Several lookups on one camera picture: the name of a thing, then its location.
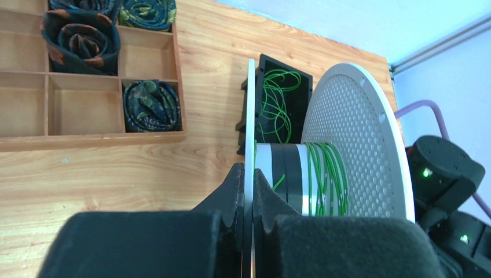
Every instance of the rolled fabric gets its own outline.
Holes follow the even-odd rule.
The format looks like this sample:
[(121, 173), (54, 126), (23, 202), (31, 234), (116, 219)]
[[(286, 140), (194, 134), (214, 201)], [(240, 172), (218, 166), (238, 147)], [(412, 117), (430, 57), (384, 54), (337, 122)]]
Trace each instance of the rolled fabric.
[(56, 72), (117, 75), (119, 34), (109, 17), (85, 10), (50, 10), (41, 35)]
[(124, 120), (128, 132), (181, 130), (179, 97), (166, 82), (136, 81), (123, 92)]
[(114, 21), (119, 14), (121, 0), (49, 0), (51, 9), (91, 10)]
[(168, 31), (175, 20), (175, 0), (127, 0), (119, 24), (152, 31)]

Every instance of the light blue wall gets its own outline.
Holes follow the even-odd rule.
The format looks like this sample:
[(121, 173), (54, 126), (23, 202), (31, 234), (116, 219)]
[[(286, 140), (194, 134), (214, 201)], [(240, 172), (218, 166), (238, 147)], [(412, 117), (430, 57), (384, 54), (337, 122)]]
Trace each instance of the light blue wall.
[(490, 0), (218, 0), (396, 63), (491, 11)]
[[(430, 99), (442, 110), (450, 139), (483, 164), (479, 194), (491, 205), (491, 30), (475, 36), (395, 76), (398, 107)], [(404, 116), (406, 143), (424, 134), (439, 135), (429, 108)], [(491, 224), (474, 200), (461, 207)]]

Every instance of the green led indicator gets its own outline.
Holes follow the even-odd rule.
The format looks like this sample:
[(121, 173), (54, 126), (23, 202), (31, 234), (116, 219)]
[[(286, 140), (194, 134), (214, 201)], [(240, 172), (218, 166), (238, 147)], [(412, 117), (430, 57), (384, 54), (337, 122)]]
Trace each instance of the green led indicator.
[(430, 169), (428, 169), (428, 168), (425, 168), (425, 169), (423, 170), (423, 176), (424, 176), (425, 178), (427, 178), (427, 177), (431, 176), (432, 174), (433, 174), (433, 172), (432, 172)]
[(462, 235), (460, 237), (460, 241), (465, 243), (465, 244), (469, 244), (469, 237), (467, 235)]

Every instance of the black band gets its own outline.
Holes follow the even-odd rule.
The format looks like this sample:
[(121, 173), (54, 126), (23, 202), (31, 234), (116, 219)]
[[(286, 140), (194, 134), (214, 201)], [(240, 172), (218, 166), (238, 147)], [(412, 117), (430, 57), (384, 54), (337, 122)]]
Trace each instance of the black band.
[[(285, 175), (285, 179), (287, 176), (286, 168), (285, 168), (285, 156), (283, 153), (283, 147), (281, 144), (270, 144), (271, 146), (271, 172), (273, 174), (273, 184), (274, 186), (283, 175)], [(288, 202), (288, 185), (283, 180), (282, 183), (278, 185), (275, 192), (280, 195), (280, 197)]]
[(282, 146), (285, 159), (284, 183), (287, 184), (287, 202), (296, 211), (302, 213), (303, 190), (300, 154), (295, 144), (283, 144)]

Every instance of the wooden divider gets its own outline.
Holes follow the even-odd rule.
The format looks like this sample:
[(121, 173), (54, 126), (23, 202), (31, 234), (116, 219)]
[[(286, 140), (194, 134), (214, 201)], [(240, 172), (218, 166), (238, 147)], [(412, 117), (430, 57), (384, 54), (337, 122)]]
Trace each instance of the wooden divider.
[[(117, 76), (53, 72), (39, 30), (46, 10), (47, 0), (0, 3), (0, 151), (166, 143), (186, 137), (176, 33), (116, 25), (121, 38)], [(143, 79), (174, 88), (182, 130), (126, 132), (123, 89)]]

